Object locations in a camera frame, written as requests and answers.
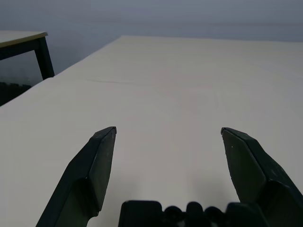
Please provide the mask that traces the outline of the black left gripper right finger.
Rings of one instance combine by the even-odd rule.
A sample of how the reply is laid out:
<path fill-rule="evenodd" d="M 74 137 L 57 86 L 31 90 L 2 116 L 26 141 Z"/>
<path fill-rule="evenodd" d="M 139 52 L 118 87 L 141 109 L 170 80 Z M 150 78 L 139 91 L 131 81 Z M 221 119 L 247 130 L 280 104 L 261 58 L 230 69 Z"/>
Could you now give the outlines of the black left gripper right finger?
<path fill-rule="evenodd" d="M 301 227 L 303 195 L 284 169 L 248 134 L 222 128 L 221 135 L 240 202 L 258 205 L 271 227 Z"/>

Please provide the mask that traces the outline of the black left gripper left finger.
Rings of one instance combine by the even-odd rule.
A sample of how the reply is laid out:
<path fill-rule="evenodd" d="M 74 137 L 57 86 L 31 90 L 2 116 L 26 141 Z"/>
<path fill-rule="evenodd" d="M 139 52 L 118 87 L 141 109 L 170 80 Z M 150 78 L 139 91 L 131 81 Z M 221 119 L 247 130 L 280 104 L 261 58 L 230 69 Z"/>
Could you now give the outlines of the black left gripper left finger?
<path fill-rule="evenodd" d="M 67 165 L 38 227 L 85 227 L 102 210 L 111 173 L 116 127 L 94 133 Z"/>

